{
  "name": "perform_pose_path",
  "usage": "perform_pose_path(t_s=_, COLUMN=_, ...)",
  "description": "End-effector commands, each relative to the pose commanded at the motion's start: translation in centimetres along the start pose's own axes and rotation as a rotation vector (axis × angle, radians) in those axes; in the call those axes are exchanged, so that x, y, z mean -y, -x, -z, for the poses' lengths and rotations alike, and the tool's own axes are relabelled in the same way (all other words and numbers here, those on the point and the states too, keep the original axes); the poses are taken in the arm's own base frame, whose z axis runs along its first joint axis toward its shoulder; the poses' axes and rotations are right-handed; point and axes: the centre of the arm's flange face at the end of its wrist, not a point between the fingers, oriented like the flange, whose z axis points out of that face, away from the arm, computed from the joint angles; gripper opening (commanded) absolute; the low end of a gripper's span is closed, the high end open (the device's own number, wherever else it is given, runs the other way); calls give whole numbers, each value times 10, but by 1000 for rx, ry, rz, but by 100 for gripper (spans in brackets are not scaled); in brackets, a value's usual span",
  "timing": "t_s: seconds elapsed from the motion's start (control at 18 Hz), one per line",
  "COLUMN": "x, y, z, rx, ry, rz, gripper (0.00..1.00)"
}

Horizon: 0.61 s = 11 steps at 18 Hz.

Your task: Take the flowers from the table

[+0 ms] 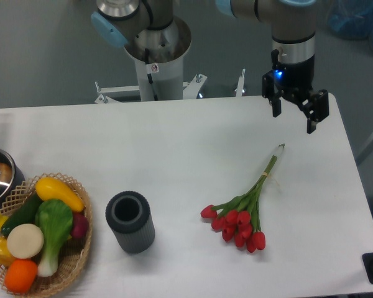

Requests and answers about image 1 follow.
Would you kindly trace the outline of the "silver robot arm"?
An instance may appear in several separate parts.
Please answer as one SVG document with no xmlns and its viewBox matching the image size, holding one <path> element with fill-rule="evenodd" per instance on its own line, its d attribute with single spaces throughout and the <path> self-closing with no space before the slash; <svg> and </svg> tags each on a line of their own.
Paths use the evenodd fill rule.
<svg viewBox="0 0 373 298">
<path fill-rule="evenodd" d="M 143 101 L 184 97 L 183 59 L 191 45 L 189 26 L 171 1 L 98 1 L 91 23 L 105 41 L 134 60 Z M 281 102 L 306 116 L 307 132 L 329 114 L 328 92 L 312 87 L 315 67 L 314 1 L 217 1 L 220 12 L 271 26 L 272 68 L 262 77 L 262 96 L 281 114 Z"/>
</svg>

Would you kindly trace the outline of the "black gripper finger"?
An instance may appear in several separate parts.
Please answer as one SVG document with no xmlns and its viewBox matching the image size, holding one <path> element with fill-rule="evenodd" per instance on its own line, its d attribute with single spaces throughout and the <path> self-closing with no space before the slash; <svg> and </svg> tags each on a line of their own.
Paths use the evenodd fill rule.
<svg viewBox="0 0 373 298">
<path fill-rule="evenodd" d="M 273 73 L 266 73 L 262 76 L 262 97 L 269 101 L 272 107 L 272 116 L 278 117 L 282 112 L 280 94 L 275 92 L 275 81 Z"/>
<path fill-rule="evenodd" d="M 308 91 L 307 97 L 300 104 L 300 109 L 307 118 L 306 132 L 311 134 L 316 130 L 317 124 L 329 116 L 328 91 Z"/>
</svg>

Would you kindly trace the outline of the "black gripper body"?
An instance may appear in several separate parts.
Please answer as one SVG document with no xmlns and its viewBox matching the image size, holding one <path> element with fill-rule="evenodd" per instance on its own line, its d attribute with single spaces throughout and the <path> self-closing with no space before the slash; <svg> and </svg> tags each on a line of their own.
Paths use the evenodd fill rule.
<svg viewBox="0 0 373 298">
<path fill-rule="evenodd" d="M 300 107 L 300 104 L 311 91 L 315 69 L 315 56 L 299 63 L 282 63 L 280 52 L 275 49 L 271 51 L 272 69 L 275 81 L 275 92 L 279 93 L 285 100 Z"/>
</svg>

